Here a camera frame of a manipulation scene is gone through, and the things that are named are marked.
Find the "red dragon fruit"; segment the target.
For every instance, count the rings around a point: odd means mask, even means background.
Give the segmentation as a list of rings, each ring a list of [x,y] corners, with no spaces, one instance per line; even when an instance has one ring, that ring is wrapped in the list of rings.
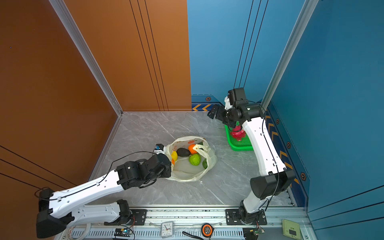
[[[246,132],[243,130],[243,127],[241,125],[236,126],[230,131],[230,135],[236,139],[237,141],[241,141],[243,138],[246,137]]]

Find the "yellow printed plastic bag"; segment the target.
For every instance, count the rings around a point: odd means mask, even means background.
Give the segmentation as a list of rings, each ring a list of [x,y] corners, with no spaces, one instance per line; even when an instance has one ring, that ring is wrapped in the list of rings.
[[[199,136],[187,136],[176,139],[173,143],[166,146],[165,154],[172,162],[171,153],[173,151],[177,151],[179,148],[188,149],[189,145],[192,144],[196,144],[194,149],[200,154],[201,163],[198,166],[193,166],[189,163],[189,157],[178,156],[178,160],[172,163],[172,172],[169,180],[180,183],[196,182],[216,165],[218,158],[215,154],[215,149],[208,144],[205,138]],[[208,168],[206,170],[202,166],[204,159],[208,161]]]

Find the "bumpy light green fruit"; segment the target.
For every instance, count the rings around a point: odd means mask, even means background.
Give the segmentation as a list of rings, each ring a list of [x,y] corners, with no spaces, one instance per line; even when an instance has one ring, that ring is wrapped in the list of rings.
[[[193,154],[189,156],[189,163],[193,166],[198,166],[201,163],[200,154]]]

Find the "orange fruit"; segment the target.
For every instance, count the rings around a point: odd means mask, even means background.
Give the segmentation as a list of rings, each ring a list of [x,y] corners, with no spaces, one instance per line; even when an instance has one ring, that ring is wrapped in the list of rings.
[[[198,152],[194,149],[196,144],[189,145],[188,150],[190,151],[191,155],[197,154]]]

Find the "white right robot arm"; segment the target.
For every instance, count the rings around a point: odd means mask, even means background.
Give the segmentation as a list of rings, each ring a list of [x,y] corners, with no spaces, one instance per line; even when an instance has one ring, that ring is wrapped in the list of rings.
[[[229,128],[240,127],[250,139],[260,175],[250,180],[251,192],[241,201],[239,218],[245,225],[258,223],[265,216],[272,198],[285,191],[296,174],[283,163],[268,133],[267,116],[261,103],[250,103],[244,88],[232,89],[225,106],[214,105],[208,113]]]

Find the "green plastic basket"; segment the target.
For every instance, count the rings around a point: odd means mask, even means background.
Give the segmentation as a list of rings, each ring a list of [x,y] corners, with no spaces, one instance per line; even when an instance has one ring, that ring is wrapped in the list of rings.
[[[231,127],[225,126],[228,144],[231,147],[231,149],[236,152],[253,151],[252,143],[248,135],[246,135],[246,137],[243,138],[241,141],[237,141],[230,135],[230,131],[232,129],[233,128]]]

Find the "small white clock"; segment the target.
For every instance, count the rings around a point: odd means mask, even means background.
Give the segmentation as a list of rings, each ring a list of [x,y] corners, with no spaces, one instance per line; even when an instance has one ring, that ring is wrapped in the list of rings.
[[[161,238],[170,238],[174,236],[174,223],[161,223]]]

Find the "left green circuit board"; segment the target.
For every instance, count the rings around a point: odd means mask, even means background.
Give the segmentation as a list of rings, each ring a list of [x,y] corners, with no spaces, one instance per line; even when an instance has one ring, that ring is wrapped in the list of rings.
[[[113,238],[117,240],[134,240],[135,234],[128,228],[116,228]]]

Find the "right green circuit board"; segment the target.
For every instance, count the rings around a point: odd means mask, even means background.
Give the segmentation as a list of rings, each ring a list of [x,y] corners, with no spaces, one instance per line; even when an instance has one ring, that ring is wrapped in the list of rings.
[[[265,231],[256,228],[243,228],[243,236],[245,240],[258,240],[261,234],[264,234]]]

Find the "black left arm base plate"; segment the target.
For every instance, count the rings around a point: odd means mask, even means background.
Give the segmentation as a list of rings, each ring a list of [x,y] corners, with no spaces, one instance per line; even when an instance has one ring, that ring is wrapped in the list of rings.
[[[104,222],[105,226],[119,226],[119,225],[127,225],[127,226],[143,226],[147,217],[146,209],[134,209],[131,210],[131,215],[129,217],[118,217],[113,222]]]

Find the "aluminium front rail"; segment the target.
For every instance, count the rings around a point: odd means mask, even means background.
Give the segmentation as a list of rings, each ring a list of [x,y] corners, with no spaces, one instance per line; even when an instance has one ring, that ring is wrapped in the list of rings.
[[[147,217],[143,226],[105,226],[104,223],[93,223],[68,227],[55,236],[56,240],[117,240],[114,239],[116,228],[128,228],[135,234],[135,240],[244,240],[243,228],[264,230],[258,240],[294,240],[283,235],[282,221],[289,220],[300,225],[301,240],[315,240],[317,236],[303,208],[269,207],[265,212],[266,226],[226,224],[226,209],[237,209],[229,206],[144,206],[134,209],[146,209]],[[174,236],[161,238],[161,223],[174,223]],[[215,230],[211,238],[204,238],[202,225],[212,225]]]

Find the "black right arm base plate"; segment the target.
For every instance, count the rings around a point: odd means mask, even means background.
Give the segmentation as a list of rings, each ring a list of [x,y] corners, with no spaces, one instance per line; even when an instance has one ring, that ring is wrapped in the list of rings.
[[[226,209],[226,224],[228,226],[235,225],[252,225],[252,226],[266,226],[268,224],[267,218],[264,210],[260,210],[256,213],[256,216],[251,218],[253,221],[251,223],[246,223],[241,220],[241,215],[239,209]]]

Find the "green wall switch box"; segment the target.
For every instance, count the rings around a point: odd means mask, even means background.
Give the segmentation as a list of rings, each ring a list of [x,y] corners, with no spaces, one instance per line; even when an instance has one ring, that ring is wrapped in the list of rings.
[[[300,225],[296,222],[289,221],[289,220],[283,220],[282,221],[282,227],[283,227],[283,235],[285,237],[294,239],[294,240],[301,240],[301,230]]]

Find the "aluminium corner post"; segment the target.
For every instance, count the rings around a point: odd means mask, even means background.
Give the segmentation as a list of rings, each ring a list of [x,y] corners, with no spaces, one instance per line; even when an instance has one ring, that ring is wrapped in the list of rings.
[[[287,41],[285,49],[282,53],[282,56],[279,60],[279,63],[276,67],[276,70],[271,78],[271,81],[268,85],[268,88],[263,97],[261,108],[263,112],[267,110],[268,105],[270,104],[274,93],[286,71],[286,68],[301,40],[301,37],[315,11],[315,8],[319,0],[306,0],[303,4],[303,7],[300,11],[300,14],[296,20],[294,28],[290,34],[290,37]]]
[[[85,38],[83,37],[76,21],[70,13],[66,3],[62,0],[49,0],[51,6],[68,32],[70,38],[77,47],[79,53],[87,64],[89,70],[93,74],[101,90],[111,104],[118,117],[123,115],[123,109],[119,104],[112,88],[110,87],[105,75],[103,74],[97,60],[95,59],[91,49],[89,48]]]

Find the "aluminium corner post left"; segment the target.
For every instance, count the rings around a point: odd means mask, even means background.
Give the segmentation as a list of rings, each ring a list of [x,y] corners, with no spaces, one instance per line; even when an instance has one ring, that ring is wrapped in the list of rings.
[[[91,49],[89,48],[85,38],[83,37],[76,21],[70,13],[66,3],[62,0],[49,0],[51,6],[68,32],[70,38],[77,47],[79,53],[87,64],[89,70],[93,74],[101,90],[111,104],[118,117],[123,115],[123,109],[119,104],[112,88],[110,87],[105,75],[103,74],[97,60],[95,59]]]

